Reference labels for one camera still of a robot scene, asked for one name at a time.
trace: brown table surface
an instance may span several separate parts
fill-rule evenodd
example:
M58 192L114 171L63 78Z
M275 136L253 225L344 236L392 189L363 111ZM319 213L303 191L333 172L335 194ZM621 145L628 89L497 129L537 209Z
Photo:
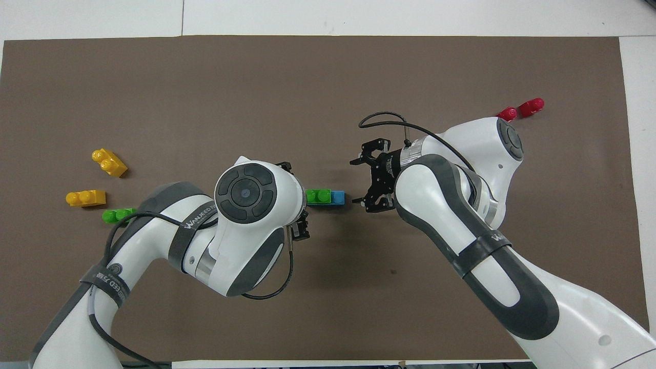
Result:
M100 259L104 208L156 186L211 193L239 155L290 161L307 188L369 186L351 167L393 110L435 132L542 97L514 122L525 160L501 230L534 264L647 326L619 43L606 38L192 36L7 41L0 81L0 361L25 360ZM412 132L412 137L420 136ZM91 161L113 150L117 179ZM71 208L101 189L105 207ZM522 358L431 241L395 211L311 209L295 273L267 301L225 298L155 262L114 336L157 360ZM282 257L254 293L276 289Z

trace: strap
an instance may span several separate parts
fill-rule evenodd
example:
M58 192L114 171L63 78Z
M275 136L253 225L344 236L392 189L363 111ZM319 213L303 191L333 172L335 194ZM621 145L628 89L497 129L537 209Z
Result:
M476 268L483 260L487 259L494 251L504 247L512 246L510 241L496 229L490 230L479 236L476 241L465 247L451 262L453 268L461 278Z
M192 243L198 227L216 214L216 203L214 200L208 201L194 210L187 219L182 221L178 230L173 236L171 246L169 247L169 263L179 271L186 273L182 268L182 259L187 253L189 245Z
M122 306L130 294L130 287L125 281L118 274L102 265L96 264L91 267L84 277L80 278L80 282L90 283L100 288L116 302L118 307Z

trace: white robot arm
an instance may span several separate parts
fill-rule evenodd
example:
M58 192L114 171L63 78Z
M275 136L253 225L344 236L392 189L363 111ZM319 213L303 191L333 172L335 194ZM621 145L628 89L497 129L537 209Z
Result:
M501 118L483 118L438 137L468 163L431 136L394 152L386 152L388 140L365 143L351 164L371 166L372 186L354 202L368 212L396 208L428 235L538 368L656 368L656 340L639 324L526 261L497 230L523 160L517 132ZM383 152L374 158L373 149Z
M290 169L289 163L240 157L219 178L214 200L188 182L155 189L50 323L30 367L122 368L108 332L130 289L155 259L168 259L222 295L251 291L278 259L285 227L288 235L293 228L294 240L309 237L305 193Z

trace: black cable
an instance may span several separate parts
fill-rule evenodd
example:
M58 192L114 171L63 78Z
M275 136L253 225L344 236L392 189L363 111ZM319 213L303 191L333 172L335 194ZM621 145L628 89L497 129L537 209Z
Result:
M119 230L119 228L126 225L127 222L130 219L137 218L137 217L153 217L153 218L162 219L162 220L167 221L171 224L174 224L178 227L180 225L182 225L182 222L180 222L180 221L177 221L177 220L175 220L171 217L168 217L168 216L160 214L160 213L154 213L152 211L141 211L139 213L132 213L132 214L122 218L118 223L116 223L116 225L114 225L114 227L110 231L110 235L107 237L107 242L105 243L104 256L103 256L102 260L100 261L100 264L102 266L107 267L107 264L109 264L109 262L112 260L112 257L114 256L114 252L112 252L112 251L113 251L115 245L112 245L112 244L113 244L113 241L114 241L114 237L116 236L116 232ZM209 228L209 227L215 225L217 223L217 221L218 221L218 219L215 219L211 222L203 223L200 227L198 227L198 229ZM89 321L91 322L91 326L93 326L93 329L96 331L96 333L105 342L112 345L118 351L121 351L122 353L124 353L124 354L126 354L126 355L128 355L132 358L135 358L136 360L139 360L140 362L143 362L145 364L143 366L125 366L124 365L123 367L125 367L125 368L146 368L146 367L151 367L151 368L155 368L155 369L161 369L161 367L157 363L155 363L154 361L152 361L152 360L150 360L146 357L143 357L143 356L139 355L138 353L135 353L134 351L128 349L126 346L123 346L118 341L116 341L114 338L112 338L107 332L105 332L104 329L102 329L102 327L98 323L98 320L96 319L95 313L89 315Z
M375 123L364 124L367 120L369 120L369 119L371 119L371 118L373 118L373 117L376 117L376 116L383 116L383 115L395 116L395 117L399 118L401 121L388 121L388 120L386 120L386 121L377 121L377 122L375 122ZM469 162L467 161L467 159L465 159L464 156L463 156L458 150L455 149L455 147L451 146L451 145L450 145L447 141L445 141L443 138L441 138L440 136L437 136L435 133L433 133L433 132L431 132L431 131L425 129L424 127L420 127L420 126L418 126L418 125L414 125L414 124L410 124L410 123L408 123L408 122L405 120L405 118L402 117L402 116L401 116L400 114L398 114L398 113L395 113L395 112L377 112L377 113L374 113L374 114L370 114L370 115L368 115L365 119L361 120L361 121L358 123L358 127L359 127L359 128L370 128L370 127L376 127L376 126L378 126L378 125L402 125L402 126L404 126L404 127L410 127L410 128L414 128L414 129L416 129L416 130L418 130L418 131L422 131L423 133L426 133L427 135L431 136L432 138L436 139L437 141L439 141L440 143L442 143L444 146L446 146L446 148L448 148L452 153L454 153L454 154L458 157L458 159L460 159L460 160L461 160L461 161L467 166L467 168L469 168L469 170L473 171L474 173L476 172L476 171L474 170L474 168L472 167L472 165L469 164Z
M163 214L160 214L160 213L154 213L152 211L141 211L139 213L132 213L132 214L126 216L125 218L122 218L118 223L116 223L114 225L114 227L110 231L110 235L107 237L107 242L105 243L105 254L104 254L104 257L102 258L102 260L100 262L104 267L107 267L107 264L109 264L110 260L112 260L112 257L114 256L114 252L112 252L112 248L113 248L112 243L114 241L114 237L116 236L116 232L123 225L126 225L127 222L130 219L137 218L137 217L159 218L159 219L165 220L169 223L172 223L172 224L174 224L178 227L180 225L182 225L182 222L180 222L180 221L177 221L177 220L175 220L171 217L167 217L166 215L163 215ZM202 225L200 225L200 227L198 227L198 229L206 229L206 228L212 227L212 226L216 225L217 222L218 222L218 219L215 219L211 222L203 223Z
M98 323L98 319L96 319L95 314L90 314L89 315L89 322L91 322L91 326L93 326L93 329L96 331L96 333L104 339L107 343L110 345L114 346L117 350L121 351L122 353L135 358L136 360L139 360L140 362L143 362L147 366L150 366L151 368L154 369L161 369L161 366L156 364L155 362L139 355L138 353L135 353L134 351L128 349L126 346L123 346L120 344L118 341L116 341L114 338L112 338L107 332L105 332L104 329L100 326L100 323Z
M249 295L247 293L243 293L241 295L243 297L246 297L247 299L251 299L251 300L270 299L271 297L276 296L277 294L281 293L287 287L287 285L289 284L289 281L291 280L291 275L292 275L293 272L294 272L294 254L293 254L293 252L290 248L289 249L289 274L287 275L287 279L286 279L285 283L283 283L283 285L280 286L280 288L278 288L277 291L269 293L268 295L264 295L264 296L253 296L253 295Z
M170 362L163 362L163 361L161 361L161 362L156 362L156 364L157 364L157 365L160 365L160 366L173 366L172 363L170 363ZM124 368L147 368L147 367L148 367L148 365L143 365L143 364L140 364L140 365L132 365L132 364L123 364L123 363L121 363L121 365L122 365Z

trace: blue lego brick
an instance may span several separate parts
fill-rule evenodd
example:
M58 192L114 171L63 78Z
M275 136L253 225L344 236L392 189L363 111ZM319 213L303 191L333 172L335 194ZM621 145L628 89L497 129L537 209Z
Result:
M308 206L341 206L344 205L344 191L330 191L330 204L311 203Z

